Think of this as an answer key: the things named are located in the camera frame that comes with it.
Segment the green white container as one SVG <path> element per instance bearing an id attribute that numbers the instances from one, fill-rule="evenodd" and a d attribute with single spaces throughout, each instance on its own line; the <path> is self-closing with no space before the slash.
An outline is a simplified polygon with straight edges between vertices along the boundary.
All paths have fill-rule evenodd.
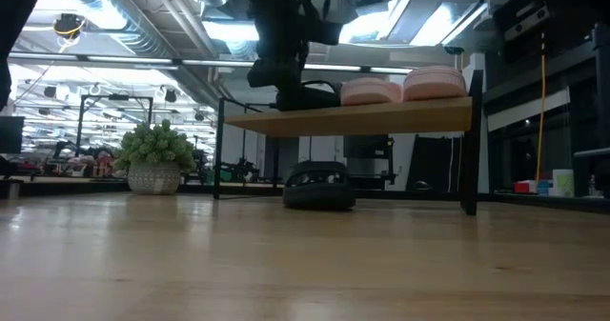
<path id="1" fill-rule="evenodd" d="M 573 197 L 575 195 L 574 172 L 572 170 L 553 170 L 553 195 Z"/>

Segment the wooden shelf black metal legs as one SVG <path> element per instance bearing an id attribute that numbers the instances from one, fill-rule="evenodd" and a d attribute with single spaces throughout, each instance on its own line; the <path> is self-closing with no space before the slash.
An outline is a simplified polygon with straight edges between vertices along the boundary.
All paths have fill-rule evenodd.
<path id="1" fill-rule="evenodd" d="M 468 97 L 406 103 L 225 114 L 230 101 L 221 99 L 216 121 L 215 163 L 220 164 L 223 131 L 229 125 L 272 138 L 299 136 L 380 135 L 392 133 L 463 132 L 469 152 L 460 166 L 472 173 L 459 179 L 457 200 L 467 215 L 478 211 L 478 155 L 484 71 L 473 70 Z"/>

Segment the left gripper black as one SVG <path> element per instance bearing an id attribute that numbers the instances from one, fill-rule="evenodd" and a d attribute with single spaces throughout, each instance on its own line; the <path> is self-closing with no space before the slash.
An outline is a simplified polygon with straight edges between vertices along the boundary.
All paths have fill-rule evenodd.
<path id="1" fill-rule="evenodd" d="M 302 60 L 294 57 L 262 57 L 254 61 L 247 79 L 251 88 L 273 86 L 276 103 L 304 103 Z"/>

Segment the black aluminium table frame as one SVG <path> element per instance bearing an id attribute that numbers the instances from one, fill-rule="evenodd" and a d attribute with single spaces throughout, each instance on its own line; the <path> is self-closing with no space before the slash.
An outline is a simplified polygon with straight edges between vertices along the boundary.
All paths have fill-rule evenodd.
<path id="1" fill-rule="evenodd" d="M 130 188 L 125 181 L 89 181 L 77 178 L 73 181 L 60 179 L 58 181 L 25 182 L 18 179 L 0 179 L 0 199 L 10 197 L 34 197 L 49 195 L 68 195 L 85 193 L 124 192 Z M 281 188 L 269 187 L 232 187 L 222 186 L 219 195 L 235 196 L 280 196 Z M 460 195 L 456 192 L 423 193 L 408 191 L 355 191 L 358 199 L 382 200 L 425 200 L 458 202 Z M 489 194 L 480 193 L 479 202 L 499 202 L 517 205 L 536 206 L 557 210 L 582 211 L 610 215 L 610 199 L 570 198 L 554 196 L 537 196 L 532 194 Z"/>

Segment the round green plant patterned pot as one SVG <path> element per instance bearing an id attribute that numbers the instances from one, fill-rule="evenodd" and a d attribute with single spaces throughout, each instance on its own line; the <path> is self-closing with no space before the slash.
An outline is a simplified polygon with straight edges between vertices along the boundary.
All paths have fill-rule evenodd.
<path id="1" fill-rule="evenodd" d="M 195 169 L 193 144 L 169 120 L 138 124 L 126 132 L 113 166 L 127 173 L 131 191 L 166 195 L 177 192 L 181 174 Z"/>

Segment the black rubber slide sandal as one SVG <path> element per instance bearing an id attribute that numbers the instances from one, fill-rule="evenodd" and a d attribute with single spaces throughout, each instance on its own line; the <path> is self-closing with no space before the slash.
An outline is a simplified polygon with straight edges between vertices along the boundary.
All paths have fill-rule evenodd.
<path id="1" fill-rule="evenodd" d="M 282 202 L 293 209 L 342 211 L 356 204 L 356 196 L 343 163 L 303 161 L 290 168 Z"/>
<path id="2" fill-rule="evenodd" d="M 275 98 L 275 108 L 280 111 L 317 110 L 341 106 L 335 92 L 300 86 L 294 90 L 280 90 Z"/>

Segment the pink rubber slide sandal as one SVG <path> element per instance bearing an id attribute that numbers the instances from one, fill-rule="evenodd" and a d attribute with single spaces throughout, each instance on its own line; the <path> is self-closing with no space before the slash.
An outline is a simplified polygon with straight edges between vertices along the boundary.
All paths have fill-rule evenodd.
<path id="1" fill-rule="evenodd" d="M 345 83 L 339 93 L 342 106 L 399 103 L 402 86 L 379 78 L 358 78 Z"/>
<path id="2" fill-rule="evenodd" d="M 468 95 L 465 79 L 459 70 L 431 66 L 409 72 L 403 81 L 404 102 L 460 98 Z"/>

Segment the black background rig frame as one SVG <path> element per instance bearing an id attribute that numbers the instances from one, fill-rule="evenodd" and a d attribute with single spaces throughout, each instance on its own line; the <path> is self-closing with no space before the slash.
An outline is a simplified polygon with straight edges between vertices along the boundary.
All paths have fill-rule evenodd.
<path id="1" fill-rule="evenodd" d="M 76 151 L 80 151 L 81 140 L 82 140 L 82 130 L 83 130 L 83 122 L 84 122 L 84 114 L 89 111 L 91 108 L 95 106 L 95 104 L 101 99 L 108 99 L 111 101 L 129 101 L 136 100 L 147 101 L 149 106 L 145 109 L 145 113 L 147 114 L 146 124 L 149 126 L 153 123 L 153 98 L 148 96 L 131 96 L 128 94 L 119 94 L 112 93 L 106 95 L 93 95 L 93 94 L 83 94 L 81 96 L 80 106 L 79 106 L 79 117 L 77 124 L 77 135 L 75 145 L 77 147 Z"/>

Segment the silver ceiling duct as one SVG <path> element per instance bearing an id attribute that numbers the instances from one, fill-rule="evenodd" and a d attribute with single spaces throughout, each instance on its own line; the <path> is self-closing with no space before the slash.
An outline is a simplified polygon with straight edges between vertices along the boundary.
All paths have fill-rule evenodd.
<path id="1" fill-rule="evenodd" d="M 133 0 L 72 0 L 76 10 L 138 56 L 171 55 L 168 42 Z"/>

